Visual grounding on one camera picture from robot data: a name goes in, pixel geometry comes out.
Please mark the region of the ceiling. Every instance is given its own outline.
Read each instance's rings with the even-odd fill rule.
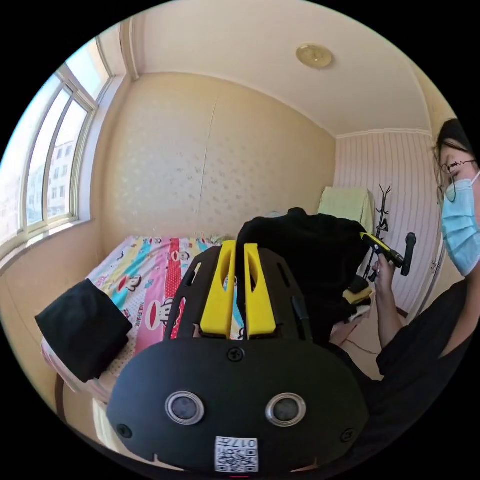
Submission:
[[[303,43],[327,47],[331,66],[302,65]],[[133,21],[138,73],[183,72],[265,93],[333,136],[429,131],[425,98],[406,57],[357,21],[303,0],[176,0]]]

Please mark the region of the window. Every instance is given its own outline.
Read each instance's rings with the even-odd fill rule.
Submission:
[[[96,100],[109,80],[109,73],[95,38],[74,53],[66,64],[83,88]]]
[[[75,218],[83,138],[111,79],[102,59],[96,39],[84,45],[41,87],[18,122],[0,166],[0,259]]]

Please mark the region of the building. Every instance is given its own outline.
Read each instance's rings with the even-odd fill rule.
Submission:
[[[70,176],[75,153],[75,142],[58,145],[53,150],[48,175],[47,216],[49,218],[68,212],[70,202]],[[29,224],[42,219],[42,187],[44,168],[40,167],[28,177],[26,215]]]
[[[69,211],[70,177],[75,153],[75,141],[58,145],[53,150],[48,175],[47,215],[49,218]],[[42,189],[45,166],[41,165],[28,176],[26,216],[29,225],[42,220]],[[21,178],[3,179],[0,192],[0,239],[15,235]]]

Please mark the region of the window frame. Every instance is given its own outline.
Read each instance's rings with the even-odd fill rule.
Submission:
[[[30,144],[28,146],[26,161],[23,165],[23,172],[20,179],[20,192],[19,192],[19,228],[10,240],[7,240],[5,243],[0,244],[0,260],[3,259],[14,249],[20,247],[21,245],[27,243],[32,238],[41,235],[47,232],[50,229],[60,227],[63,224],[74,222],[79,219],[79,186],[80,186],[80,170],[83,160],[83,154],[85,149],[85,144],[89,136],[93,119],[96,112],[100,107],[102,98],[105,95],[106,90],[109,88],[115,75],[112,73],[102,49],[102,45],[99,37],[95,38],[96,45],[100,58],[103,62],[103,65],[108,73],[108,80],[105,82],[105,85],[102,87],[98,98],[94,99],[90,94],[85,90],[85,88],[80,84],[79,80],[75,77],[72,71],[67,66],[65,61],[58,70],[53,74],[59,80],[60,84],[55,89],[51,95],[49,101],[45,105],[43,112],[37,122],[35,127],[35,133],[31,138]],[[32,163],[32,157],[34,153],[34,148],[38,140],[40,131],[43,124],[47,118],[47,115],[56,100],[57,96],[62,90],[70,91],[70,98],[64,106],[60,118],[58,119],[57,125],[53,132],[52,138],[50,140],[50,145],[48,148],[48,153],[45,162],[45,170],[43,173],[43,184],[42,184],[42,219],[38,222],[35,222],[31,225],[28,225],[27,219],[27,207],[28,207],[28,180],[30,173],[30,165]],[[50,168],[52,165],[52,159],[54,155],[55,143],[58,138],[60,128],[62,127],[65,115],[72,104],[73,101],[76,101],[83,109],[86,111],[86,117],[83,121],[80,133],[76,145],[73,148],[72,163],[71,163],[71,172],[70,172],[70,182],[69,185],[66,185],[65,195],[69,191],[69,209],[68,213],[63,215],[56,215],[55,217],[48,218],[48,191],[49,191],[49,177],[50,177]]]

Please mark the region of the striped wallpaper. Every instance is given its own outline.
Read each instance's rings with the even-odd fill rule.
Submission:
[[[374,131],[345,135],[336,141],[334,185],[366,187],[382,205],[382,191],[391,186],[386,216],[389,232],[384,242],[401,255],[405,238],[416,235],[416,246],[408,277],[395,274],[393,292],[396,305],[409,312],[428,275],[438,249],[440,209],[437,205],[433,173],[432,138],[416,131]],[[375,212],[375,230],[380,214]]]

